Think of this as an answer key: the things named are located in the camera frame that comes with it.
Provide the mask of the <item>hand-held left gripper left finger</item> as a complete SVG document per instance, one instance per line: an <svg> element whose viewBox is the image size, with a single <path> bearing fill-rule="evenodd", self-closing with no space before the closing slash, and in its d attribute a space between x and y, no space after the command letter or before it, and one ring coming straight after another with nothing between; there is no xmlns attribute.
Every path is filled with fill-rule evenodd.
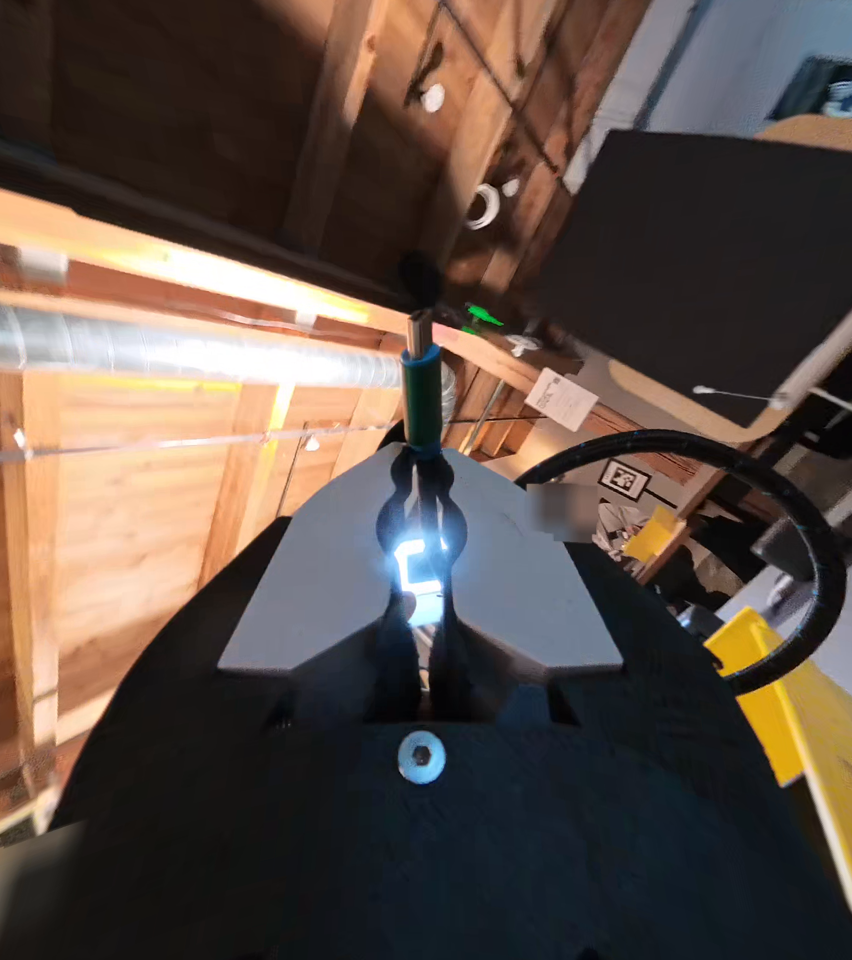
<svg viewBox="0 0 852 960"><path fill-rule="evenodd" d="M312 496L279 546L218 669L269 687L268 719L409 719L422 699L414 629L427 609L388 444Z"/></svg>

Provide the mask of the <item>white paper label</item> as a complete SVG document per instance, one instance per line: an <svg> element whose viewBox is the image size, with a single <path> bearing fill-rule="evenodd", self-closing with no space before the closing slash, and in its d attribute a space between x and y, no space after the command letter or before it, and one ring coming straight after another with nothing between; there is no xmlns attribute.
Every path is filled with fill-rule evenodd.
<svg viewBox="0 0 852 960"><path fill-rule="evenodd" d="M525 405L562 428L576 433L599 402L599 398L575 381L550 367L544 367Z"/></svg>

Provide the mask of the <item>silver ventilation duct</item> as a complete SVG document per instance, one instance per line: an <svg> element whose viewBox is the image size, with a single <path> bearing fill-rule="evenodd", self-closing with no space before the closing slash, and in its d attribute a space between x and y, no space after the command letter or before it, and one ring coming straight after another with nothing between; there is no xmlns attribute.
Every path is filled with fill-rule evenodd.
<svg viewBox="0 0 852 960"><path fill-rule="evenodd" d="M0 305L0 373L30 371L328 389L403 384L401 361L383 353Z"/></svg>

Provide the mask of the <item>framed black white poster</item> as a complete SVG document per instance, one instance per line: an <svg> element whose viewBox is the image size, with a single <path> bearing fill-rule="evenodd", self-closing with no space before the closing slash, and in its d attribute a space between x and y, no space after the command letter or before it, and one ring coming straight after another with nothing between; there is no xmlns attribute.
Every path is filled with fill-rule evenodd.
<svg viewBox="0 0 852 960"><path fill-rule="evenodd" d="M652 475L634 465L619 459L610 458L598 478L598 485L605 491L639 502L647 491Z"/></svg>

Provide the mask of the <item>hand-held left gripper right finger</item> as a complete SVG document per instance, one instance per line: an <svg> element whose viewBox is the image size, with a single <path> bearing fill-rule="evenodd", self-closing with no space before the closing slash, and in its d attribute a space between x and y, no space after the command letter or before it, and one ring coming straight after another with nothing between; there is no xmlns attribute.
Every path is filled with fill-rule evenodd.
<svg viewBox="0 0 852 960"><path fill-rule="evenodd" d="M619 677L623 655L561 541L528 493L444 454L449 574L430 659L436 719L562 719L560 687Z"/></svg>

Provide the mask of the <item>small yellow plastic bin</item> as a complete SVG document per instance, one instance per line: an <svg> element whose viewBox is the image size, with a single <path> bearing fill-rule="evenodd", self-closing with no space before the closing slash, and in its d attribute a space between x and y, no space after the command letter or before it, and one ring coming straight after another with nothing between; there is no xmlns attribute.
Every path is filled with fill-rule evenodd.
<svg viewBox="0 0 852 960"><path fill-rule="evenodd" d="M656 505L640 531L624 545L624 557L647 565L658 558L684 529L685 522L663 505Z"/></svg>

